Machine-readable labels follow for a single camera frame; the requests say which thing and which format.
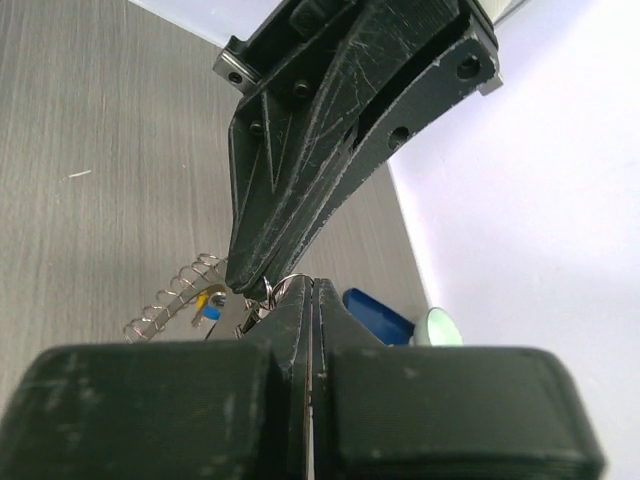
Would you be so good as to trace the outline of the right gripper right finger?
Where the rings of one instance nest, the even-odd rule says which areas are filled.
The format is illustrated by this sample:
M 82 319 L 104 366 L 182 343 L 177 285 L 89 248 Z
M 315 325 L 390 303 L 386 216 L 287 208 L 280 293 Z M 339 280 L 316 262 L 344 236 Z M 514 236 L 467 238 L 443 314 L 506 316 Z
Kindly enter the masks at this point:
M 389 347 L 316 281 L 319 479 L 599 479 L 606 458 L 577 386 L 527 347 Z

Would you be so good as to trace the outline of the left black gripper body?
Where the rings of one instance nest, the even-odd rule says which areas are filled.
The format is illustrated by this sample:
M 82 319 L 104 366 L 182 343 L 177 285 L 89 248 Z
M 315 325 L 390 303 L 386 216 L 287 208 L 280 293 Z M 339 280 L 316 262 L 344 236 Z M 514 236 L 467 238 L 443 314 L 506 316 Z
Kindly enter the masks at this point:
M 331 71 L 361 67 L 380 89 L 467 37 L 497 53 L 502 12 L 500 1 L 282 1 L 248 39 L 231 37 L 213 70 L 244 95 L 307 98 Z

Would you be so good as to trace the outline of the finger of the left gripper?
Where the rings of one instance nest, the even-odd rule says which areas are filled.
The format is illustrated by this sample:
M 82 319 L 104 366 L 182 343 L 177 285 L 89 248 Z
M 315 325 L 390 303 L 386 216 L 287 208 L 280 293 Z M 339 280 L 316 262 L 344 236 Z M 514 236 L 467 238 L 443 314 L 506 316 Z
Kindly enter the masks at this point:
M 411 79 L 373 122 L 361 119 L 351 144 L 333 163 L 328 178 L 311 193 L 311 205 L 296 224 L 302 237 L 287 246 L 292 272 L 326 221 L 374 171 L 415 134 L 472 93 L 498 79 L 498 47 L 487 37 L 462 37 Z
M 287 271 L 287 246 L 302 237 L 296 223 L 311 193 L 347 150 L 357 122 L 374 121 L 411 79 L 396 75 L 376 89 L 370 69 L 333 70 L 307 98 L 269 88 L 244 95 L 229 127 L 233 226 L 228 283 L 244 293 L 265 270 Z

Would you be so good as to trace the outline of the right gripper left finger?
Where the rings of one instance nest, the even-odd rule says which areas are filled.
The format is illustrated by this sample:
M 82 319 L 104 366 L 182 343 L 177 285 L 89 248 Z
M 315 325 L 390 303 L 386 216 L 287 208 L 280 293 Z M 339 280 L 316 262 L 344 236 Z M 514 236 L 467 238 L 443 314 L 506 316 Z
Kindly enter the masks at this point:
M 5 479 L 305 479 L 313 283 L 239 339 L 43 351 L 1 419 Z

